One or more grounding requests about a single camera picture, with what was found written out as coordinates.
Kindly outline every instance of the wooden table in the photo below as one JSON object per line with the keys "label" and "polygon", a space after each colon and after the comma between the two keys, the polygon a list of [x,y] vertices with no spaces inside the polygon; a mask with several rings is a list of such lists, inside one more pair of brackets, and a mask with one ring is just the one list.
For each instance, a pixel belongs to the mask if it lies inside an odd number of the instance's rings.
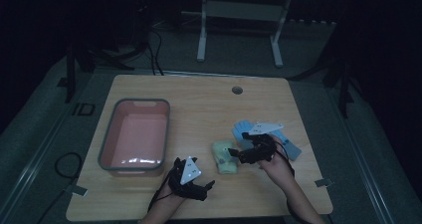
{"label": "wooden table", "polygon": [[[240,95],[232,93],[241,87]],[[320,214],[332,211],[313,149],[288,82],[284,79],[237,77],[117,76],[108,94],[78,185],[85,197],[74,195],[68,208],[71,221],[140,219],[163,175],[112,177],[97,162],[115,103],[123,98],[160,98],[170,102],[165,169],[176,157],[196,156],[202,175],[194,183],[215,180],[205,201],[187,200],[173,219],[289,215],[284,193],[258,164],[240,164],[238,174],[218,174],[211,144],[234,140],[233,124],[246,119],[281,122],[283,133],[303,152],[292,162],[296,180]]]}

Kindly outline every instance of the plastic tray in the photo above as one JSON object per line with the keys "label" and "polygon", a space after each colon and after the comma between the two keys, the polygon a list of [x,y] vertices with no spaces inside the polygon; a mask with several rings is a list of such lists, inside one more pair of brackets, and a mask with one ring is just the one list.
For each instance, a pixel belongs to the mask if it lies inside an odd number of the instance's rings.
{"label": "plastic tray", "polygon": [[100,151],[100,167],[113,176],[160,175],[169,115],[166,100],[118,101]]}

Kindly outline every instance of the light green object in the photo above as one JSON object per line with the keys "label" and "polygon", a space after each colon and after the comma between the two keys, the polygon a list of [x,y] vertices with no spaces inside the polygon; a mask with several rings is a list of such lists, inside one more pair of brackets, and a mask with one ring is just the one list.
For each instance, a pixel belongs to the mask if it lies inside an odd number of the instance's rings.
{"label": "light green object", "polygon": [[230,140],[216,141],[212,144],[212,152],[220,174],[237,173],[237,157],[232,157],[228,148],[235,148]]}

